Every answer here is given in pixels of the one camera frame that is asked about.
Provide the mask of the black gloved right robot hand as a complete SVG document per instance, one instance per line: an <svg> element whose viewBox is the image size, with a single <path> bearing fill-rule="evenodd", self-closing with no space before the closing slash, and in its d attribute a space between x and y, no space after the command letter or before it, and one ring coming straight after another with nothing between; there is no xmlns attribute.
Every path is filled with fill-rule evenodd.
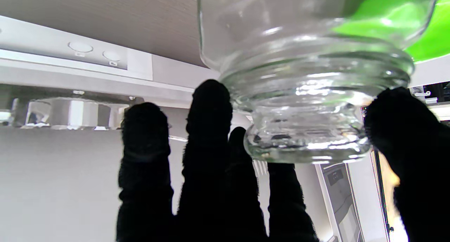
<svg viewBox="0 0 450 242"><path fill-rule="evenodd" d="M185 181L174 215L167 117L149 102L125 112L118 242L319 241L293 164L268 164L266 233L245 129L231 131L231 120L228 90L213 79L199 85L187 116ZM449 232L449 186L441 186L449 182L449 126L405 88L379 94L364 126L399 177L393 197L409 241L443 241Z"/></svg>

